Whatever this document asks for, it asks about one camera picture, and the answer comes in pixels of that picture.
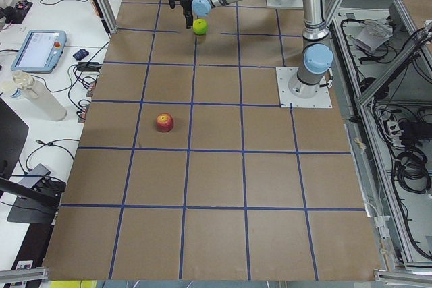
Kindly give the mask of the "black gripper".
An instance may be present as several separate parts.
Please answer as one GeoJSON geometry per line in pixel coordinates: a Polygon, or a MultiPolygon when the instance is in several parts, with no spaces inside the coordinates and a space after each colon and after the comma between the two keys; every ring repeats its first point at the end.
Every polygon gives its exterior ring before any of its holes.
{"type": "Polygon", "coordinates": [[[171,9],[176,7],[176,3],[180,4],[185,15],[186,28],[191,29],[193,25],[192,0],[168,0],[168,2],[171,9]]]}

